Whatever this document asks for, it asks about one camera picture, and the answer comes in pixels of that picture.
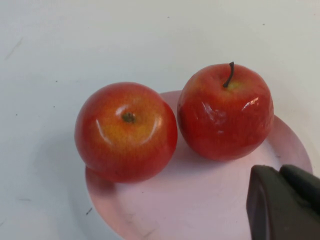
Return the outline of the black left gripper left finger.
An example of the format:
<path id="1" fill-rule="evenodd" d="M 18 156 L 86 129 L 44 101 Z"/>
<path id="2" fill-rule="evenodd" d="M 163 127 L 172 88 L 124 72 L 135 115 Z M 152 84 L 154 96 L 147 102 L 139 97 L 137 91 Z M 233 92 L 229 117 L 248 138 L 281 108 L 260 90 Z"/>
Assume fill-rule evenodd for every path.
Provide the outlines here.
<path id="1" fill-rule="evenodd" d="M 246 212 L 253 240 L 320 238 L 320 216 L 273 167 L 251 168 Z"/>

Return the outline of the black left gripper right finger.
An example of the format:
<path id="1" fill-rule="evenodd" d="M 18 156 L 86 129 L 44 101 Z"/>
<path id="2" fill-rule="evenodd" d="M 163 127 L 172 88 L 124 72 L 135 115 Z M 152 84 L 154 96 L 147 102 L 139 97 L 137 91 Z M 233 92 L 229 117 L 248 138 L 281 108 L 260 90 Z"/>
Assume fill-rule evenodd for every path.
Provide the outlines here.
<path id="1" fill-rule="evenodd" d="M 320 179 L 292 164 L 283 165 L 279 173 L 294 191 L 304 199 L 310 209 L 320 216 Z"/>

